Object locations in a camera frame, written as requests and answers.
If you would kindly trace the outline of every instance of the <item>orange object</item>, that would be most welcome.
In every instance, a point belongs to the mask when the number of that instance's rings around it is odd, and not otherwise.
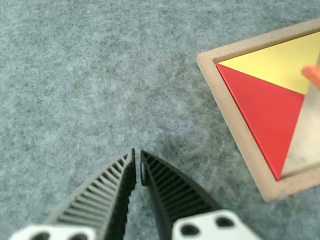
[[[320,66],[307,65],[301,72],[302,75],[316,85],[320,91]]]

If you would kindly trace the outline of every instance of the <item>yellow triangle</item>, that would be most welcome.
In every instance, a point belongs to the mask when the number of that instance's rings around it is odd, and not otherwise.
[[[317,32],[219,64],[305,95],[309,82],[301,70],[307,64],[315,65],[319,52],[320,32]]]

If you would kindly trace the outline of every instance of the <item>wooden tray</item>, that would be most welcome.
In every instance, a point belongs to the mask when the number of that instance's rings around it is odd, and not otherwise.
[[[316,18],[202,52],[197,56],[198,66],[265,201],[275,200],[319,185],[320,166],[277,181],[216,64],[319,31],[320,18]]]

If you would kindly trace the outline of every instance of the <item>red triangle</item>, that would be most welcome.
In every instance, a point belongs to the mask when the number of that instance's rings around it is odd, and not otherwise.
[[[279,180],[304,95],[220,64],[216,66]]]

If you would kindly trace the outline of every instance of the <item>gray carpet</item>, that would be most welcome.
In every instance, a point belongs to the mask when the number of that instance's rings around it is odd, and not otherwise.
[[[318,239],[320,187],[265,203],[196,63],[316,17],[319,0],[2,0],[1,239],[129,148],[190,175],[266,240]],[[125,239],[159,239],[140,184]]]

